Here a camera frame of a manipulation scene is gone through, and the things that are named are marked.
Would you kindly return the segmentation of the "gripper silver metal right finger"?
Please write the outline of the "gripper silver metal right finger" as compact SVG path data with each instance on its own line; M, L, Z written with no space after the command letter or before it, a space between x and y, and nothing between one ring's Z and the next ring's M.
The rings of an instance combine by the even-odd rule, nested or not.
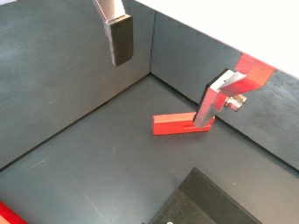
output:
M243 94L261 88L275 70L267 63L241 53L235 69L225 68L205 86L192 118L193 125L201 129L224 108L237 111L247 100Z

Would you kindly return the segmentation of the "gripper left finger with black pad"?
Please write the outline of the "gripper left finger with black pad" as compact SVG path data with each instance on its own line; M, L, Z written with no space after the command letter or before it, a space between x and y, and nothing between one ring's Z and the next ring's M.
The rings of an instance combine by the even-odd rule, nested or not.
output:
M112 64L118 67L133 56L133 18L121 0L92 0L101 17L108 39Z

